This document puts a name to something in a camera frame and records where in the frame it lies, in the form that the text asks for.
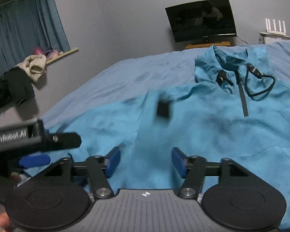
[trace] blue curtain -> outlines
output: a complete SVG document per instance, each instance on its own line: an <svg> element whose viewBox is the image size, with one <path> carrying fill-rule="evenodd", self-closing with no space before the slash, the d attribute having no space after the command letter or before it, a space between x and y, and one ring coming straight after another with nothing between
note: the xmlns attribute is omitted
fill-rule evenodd
<svg viewBox="0 0 290 232"><path fill-rule="evenodd" d="M55 0L16 0L0 6L0 76L36 46L70 50Z"/></svg>

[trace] white circular logo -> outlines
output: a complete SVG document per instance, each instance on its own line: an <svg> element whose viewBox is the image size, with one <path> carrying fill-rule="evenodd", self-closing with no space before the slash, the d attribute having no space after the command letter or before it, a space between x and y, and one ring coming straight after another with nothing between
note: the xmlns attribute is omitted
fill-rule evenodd
<svg viewBox="0 0 290 232"><path fill-rule="evenodd" d="M145 192L141 193L141 195L143 195L144 197L148 197L151 195L151 193L145 191Z"/></svg>

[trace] window sill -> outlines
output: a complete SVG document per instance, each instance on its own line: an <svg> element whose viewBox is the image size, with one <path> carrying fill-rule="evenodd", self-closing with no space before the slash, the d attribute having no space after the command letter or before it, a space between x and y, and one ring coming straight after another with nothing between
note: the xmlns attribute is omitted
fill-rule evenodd
<svg viewBox="0 0 290 232"><path fill-rule="evenodd" d="M50 59L50 60L47 60L46 64L48 65L48 64L50 64L50 63L56 61L57 59L60 59L60 58L62 58L62 57L64 57L64 56L69 55L69 54L71 54L71 53L74 53L74 52L76 52L76 51L78 51L78 48L70 49L69 51L62 53L62 54L58 55L58 56L55 57L55 58L52 58L52 59Z"/></svg>

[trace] wooden shelf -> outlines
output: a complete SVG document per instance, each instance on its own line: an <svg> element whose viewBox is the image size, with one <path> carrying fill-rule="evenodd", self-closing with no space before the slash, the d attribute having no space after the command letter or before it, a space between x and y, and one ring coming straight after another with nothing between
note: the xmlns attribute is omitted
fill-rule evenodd
<svg viewBox="0 0 290 232"><path fill-rule="evenodd" d="M73 52L76 52L76 51L78 51L78 48L70 49L69 51L62 53L62 54L58 55L57 57L55 57L53 59L47 60L46 64L48 65L48 64L56 61L57 59L62 58L64 56L69 55L69 54L71 54Z"/></svg>
<svg viewBox="0 0 290 232"><path fill-rule="evenodd" d="M208 48L211 47L212 45L216 45L216 46L227 46L230 47L231 43L229 41L223 41L223 42L219 42L219 43L202 43L202 44L189 44L188 46L186 46L186 50L188 49L194 49L194 48Z"/></svg>

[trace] black zipper strip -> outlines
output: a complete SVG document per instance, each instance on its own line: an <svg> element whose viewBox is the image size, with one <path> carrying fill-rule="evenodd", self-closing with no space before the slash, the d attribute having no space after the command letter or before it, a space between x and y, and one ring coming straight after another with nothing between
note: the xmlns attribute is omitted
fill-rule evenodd
<svg viewBox="0 0 290 232"><path fill-rule="evenodd" d="M242 103L242 107L243 107L244 117L247 117L248 116L248 108L247 108L247 102L246 102L244 89L243 89L243 86L241 84L241 80L240 80L240 76L239 76L238 72L235 71L234 73L235 73L235 78L236 78L236 84L237 84L238 90L240 92L240 98L241 98L241 103Z"/></svg>

